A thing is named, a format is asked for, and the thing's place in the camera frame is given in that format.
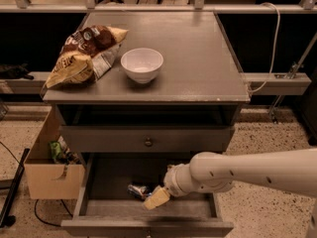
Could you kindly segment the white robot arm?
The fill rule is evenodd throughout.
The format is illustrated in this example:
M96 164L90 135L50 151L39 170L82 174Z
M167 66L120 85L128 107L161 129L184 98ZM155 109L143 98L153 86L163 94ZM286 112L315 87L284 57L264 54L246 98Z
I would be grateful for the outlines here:
M144 206L148 210L172 197L191 193L220 193L242 182L278 191L317 197L317 152L290 152L227 156L211 152L195 155L189 163L171 166Z

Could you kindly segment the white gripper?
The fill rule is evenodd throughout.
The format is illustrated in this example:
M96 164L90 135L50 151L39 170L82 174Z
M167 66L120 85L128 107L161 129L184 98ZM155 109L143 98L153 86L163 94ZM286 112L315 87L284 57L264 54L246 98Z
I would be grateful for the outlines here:
M158 185L144 201L144 207L147 210L155 209L167 203L170 195L175 197L186 196L195 192L198 188L198 181L192 177L189 164L168 166L163 184L164 187Z

